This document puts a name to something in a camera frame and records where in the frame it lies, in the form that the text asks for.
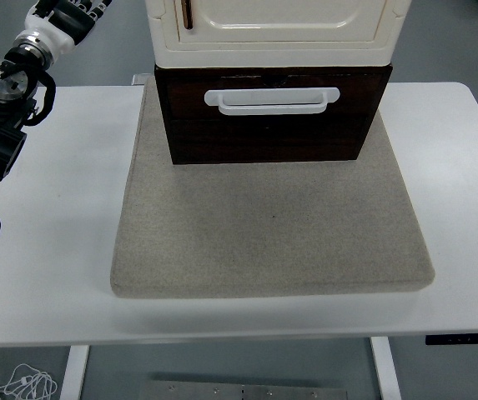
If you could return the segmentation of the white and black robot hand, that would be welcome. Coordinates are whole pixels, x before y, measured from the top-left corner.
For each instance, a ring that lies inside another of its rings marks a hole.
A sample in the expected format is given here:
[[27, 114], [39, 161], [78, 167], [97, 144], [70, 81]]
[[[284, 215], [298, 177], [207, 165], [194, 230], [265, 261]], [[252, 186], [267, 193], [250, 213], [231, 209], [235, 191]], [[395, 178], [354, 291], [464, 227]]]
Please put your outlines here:
[[18, 39], [37, 44], [56, 58], [70, 53], [93, 30], [112, 1], [37, 1]]

